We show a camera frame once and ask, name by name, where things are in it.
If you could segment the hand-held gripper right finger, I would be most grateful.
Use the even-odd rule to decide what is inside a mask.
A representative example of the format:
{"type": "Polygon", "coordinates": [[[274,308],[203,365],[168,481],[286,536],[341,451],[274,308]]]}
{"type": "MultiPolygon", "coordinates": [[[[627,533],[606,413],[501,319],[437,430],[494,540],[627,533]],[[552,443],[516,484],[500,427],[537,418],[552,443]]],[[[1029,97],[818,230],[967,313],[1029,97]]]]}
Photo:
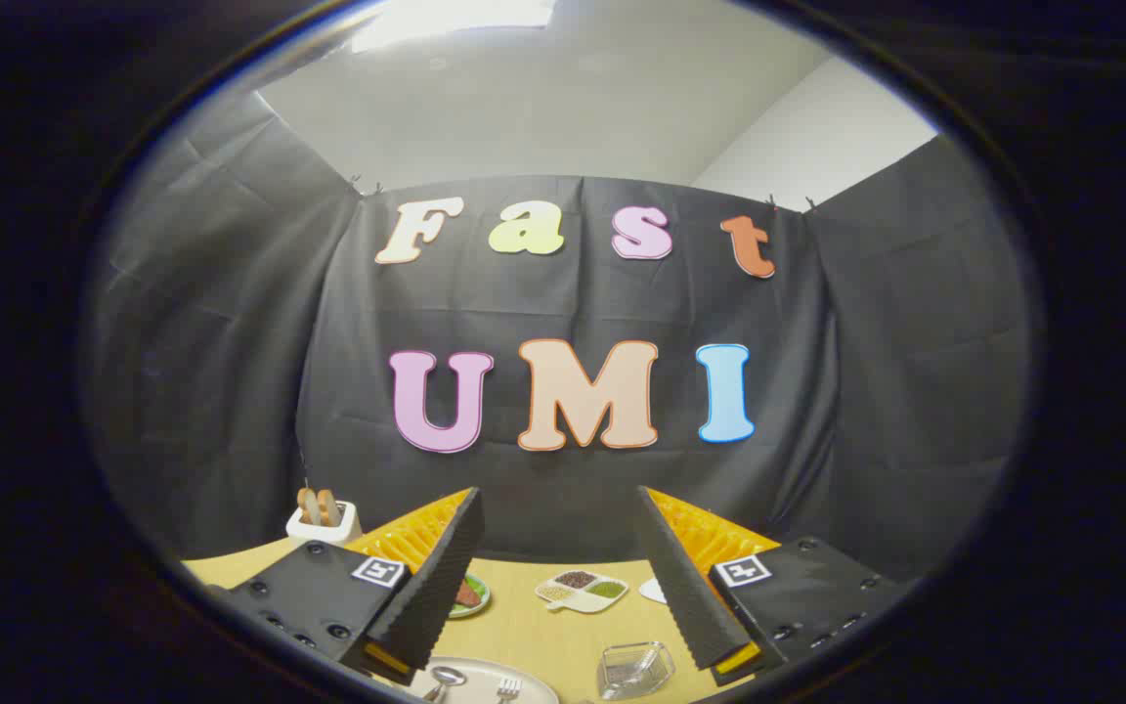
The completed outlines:
{"type": "Polygon", "coordinates": [[[816,536],[765,538],[645,485],[637,504],[638,546],[676,629],[720,685],[844,644],[910,590],[816,536]]]}

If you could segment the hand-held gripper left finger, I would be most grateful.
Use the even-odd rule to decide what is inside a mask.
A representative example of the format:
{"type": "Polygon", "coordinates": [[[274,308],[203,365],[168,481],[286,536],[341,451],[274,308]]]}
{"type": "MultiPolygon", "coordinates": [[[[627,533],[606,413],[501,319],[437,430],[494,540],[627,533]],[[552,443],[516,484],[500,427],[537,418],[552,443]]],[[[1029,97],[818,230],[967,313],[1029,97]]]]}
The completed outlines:
{"type": "Polygon", "coordinates": [[[348,547],[307,540],[235,587],[207,587],[280,641],[411,684],[450,618],[486,531],[479,487],[370,531],[348,547]]]}

